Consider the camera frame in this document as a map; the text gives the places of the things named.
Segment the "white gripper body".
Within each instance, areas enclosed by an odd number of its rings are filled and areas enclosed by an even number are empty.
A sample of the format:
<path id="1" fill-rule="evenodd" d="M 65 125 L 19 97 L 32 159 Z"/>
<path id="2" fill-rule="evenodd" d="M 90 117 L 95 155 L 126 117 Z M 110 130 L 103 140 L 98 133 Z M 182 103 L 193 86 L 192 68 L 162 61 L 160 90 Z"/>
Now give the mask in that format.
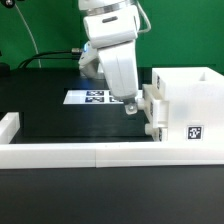
<path id="1" fill-rule="evenodd" d="M 97 50 L 108 87 L 118 100 L 135 98 L 138 75 L 135 41 L 140 19 L 134 3 L 83 3 L 84 27 Z"/>

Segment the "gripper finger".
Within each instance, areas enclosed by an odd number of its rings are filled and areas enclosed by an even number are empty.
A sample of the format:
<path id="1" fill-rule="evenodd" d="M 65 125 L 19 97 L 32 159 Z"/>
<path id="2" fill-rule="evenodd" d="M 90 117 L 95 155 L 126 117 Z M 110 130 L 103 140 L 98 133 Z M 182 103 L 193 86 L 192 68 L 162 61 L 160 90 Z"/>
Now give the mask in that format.
<path id="1" fill-rule="evenodd" d="M 124 106 L 128 115 L 136 114 L 138 111 L 137 102 L 134 98 L 125 100 Z"/>

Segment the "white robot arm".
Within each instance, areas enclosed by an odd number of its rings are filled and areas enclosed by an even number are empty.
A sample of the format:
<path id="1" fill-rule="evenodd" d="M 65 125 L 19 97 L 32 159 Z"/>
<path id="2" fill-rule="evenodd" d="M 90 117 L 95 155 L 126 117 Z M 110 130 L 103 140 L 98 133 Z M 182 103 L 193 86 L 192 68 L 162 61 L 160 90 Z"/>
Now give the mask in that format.
<path id="1" fill-rule="evenodd" d="M 135 41 L 140 19 L 135 0 L 79 0 L 88 37 L 79 69 L 88 78 L 105 78 L 112 96 L 128 115 L 137 109 L 138 73 Z"/>

